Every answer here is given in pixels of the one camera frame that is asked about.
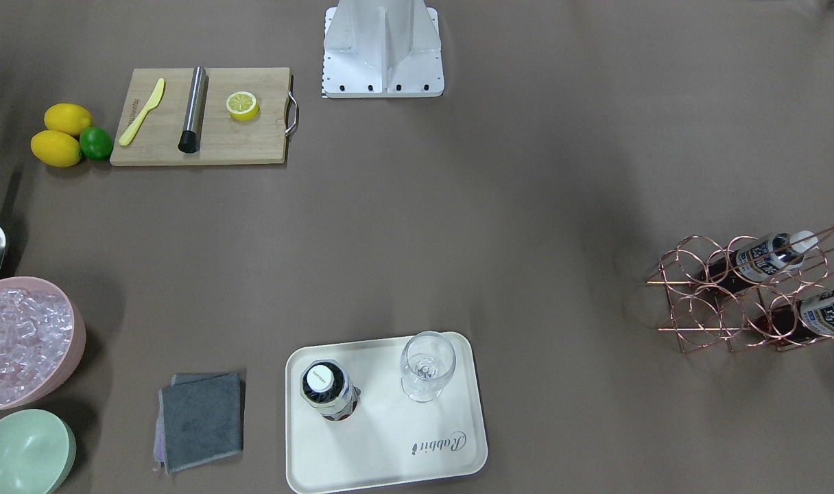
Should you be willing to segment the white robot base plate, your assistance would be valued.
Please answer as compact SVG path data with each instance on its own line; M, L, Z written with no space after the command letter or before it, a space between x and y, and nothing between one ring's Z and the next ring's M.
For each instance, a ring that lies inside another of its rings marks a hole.
M423 1L339 1L326 10L321 95L439 97L439 16Z

